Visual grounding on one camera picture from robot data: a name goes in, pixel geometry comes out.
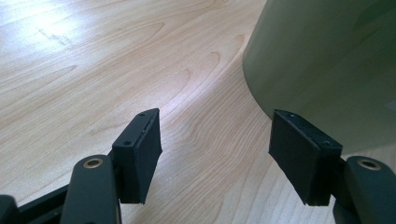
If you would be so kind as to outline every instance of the wood grain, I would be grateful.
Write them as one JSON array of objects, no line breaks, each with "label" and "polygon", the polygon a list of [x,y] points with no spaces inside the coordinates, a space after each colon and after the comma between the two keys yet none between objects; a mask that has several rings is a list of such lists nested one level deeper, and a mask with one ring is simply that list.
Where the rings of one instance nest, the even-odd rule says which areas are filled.
[{"label": "wood grain", "polygon": [[[65,185],[159,107],[163,154],[124,223],[333,223],[268,155],[271,120],[243,77],[264,3],[0,2],[0,192],[24,204]],[[365,154],[395,169],[394,147]]]}]

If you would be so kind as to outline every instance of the wooden floor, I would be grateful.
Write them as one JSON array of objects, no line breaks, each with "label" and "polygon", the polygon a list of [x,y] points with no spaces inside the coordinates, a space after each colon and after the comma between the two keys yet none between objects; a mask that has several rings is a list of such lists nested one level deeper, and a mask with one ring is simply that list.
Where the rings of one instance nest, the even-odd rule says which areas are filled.
[{"label": "wooden floor", "polygon": [[[163,154],[123,223],[333,223],[267,153],[241,60],[262,0],[1,1],[0,193],[18,204],[161,109]],[[394,147],[362,153],[396,168]]]}]

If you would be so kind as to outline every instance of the metal ring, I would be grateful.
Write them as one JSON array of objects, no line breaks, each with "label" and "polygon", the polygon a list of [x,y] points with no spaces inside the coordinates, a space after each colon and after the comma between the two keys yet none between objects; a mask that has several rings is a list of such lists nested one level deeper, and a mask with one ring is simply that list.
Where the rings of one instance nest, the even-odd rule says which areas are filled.
[{"label": "metal ring", "polygon": [[369,161],[366,159],[358,160],[358,164],[366,169],[379,171],[381,169],[381,165],[376,161]]},{"label": "metal ring", "polygon": [[103,160],[100,158],[93,158],[84,162],[84,168],[93,169],[102,165]]}]

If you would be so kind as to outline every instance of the black plastic arm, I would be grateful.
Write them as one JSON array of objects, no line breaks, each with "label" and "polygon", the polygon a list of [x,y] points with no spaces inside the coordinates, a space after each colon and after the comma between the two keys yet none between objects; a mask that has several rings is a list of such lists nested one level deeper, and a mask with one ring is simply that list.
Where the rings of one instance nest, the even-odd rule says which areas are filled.
[{"label": "black plastic arm", "polygon": [[18,208],[0,195],[0,224],[121,223],[120,203],[144,203],[162,153],[160,110],[139,113],[108,156],[78,162],[70,184]]},{"label": "black plastic arm", "polygon": [[275,110],[269,153],[303,203],[328,205],[341,223],[396,223],[396,176],[366,157],[340,158],[342,146],[302,117]]}]

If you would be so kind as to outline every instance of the black clamp jaw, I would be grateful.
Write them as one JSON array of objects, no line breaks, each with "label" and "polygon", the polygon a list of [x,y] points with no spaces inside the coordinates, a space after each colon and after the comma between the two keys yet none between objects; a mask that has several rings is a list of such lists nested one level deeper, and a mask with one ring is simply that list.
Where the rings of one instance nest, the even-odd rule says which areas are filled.
[{"label": "black clamp jaw", "polygon": [[340,158],[342,146],[302,117],[275,110],[269,153],[303,203],[329,205],[340,223],[396,223],[396,176],[371,158]]},{"label": "black clamp jaw", "polygon": [[0,195],[0,224],[121,223],[121,203],[145,203],[161,155],[160,110],[138,114],[108,156],[79,161],[68,186],[17,207]]}]

